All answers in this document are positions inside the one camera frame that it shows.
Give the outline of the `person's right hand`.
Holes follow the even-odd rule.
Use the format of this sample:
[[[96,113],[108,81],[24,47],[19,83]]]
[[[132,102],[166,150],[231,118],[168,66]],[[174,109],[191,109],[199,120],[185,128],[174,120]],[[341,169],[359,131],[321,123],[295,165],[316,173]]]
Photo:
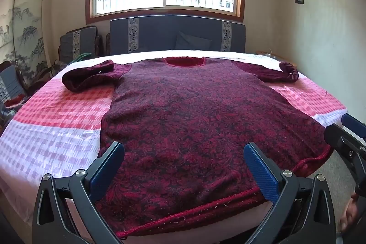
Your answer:
[[[353,193],[351,195],[350,200],[346,204],[346,207],[338,222],[339,232],[346,232],[348,228],[350,228],[350,226],[354,223],[358,214],[358,208],[357,208],[358,198],[359,195],[357,193]]]

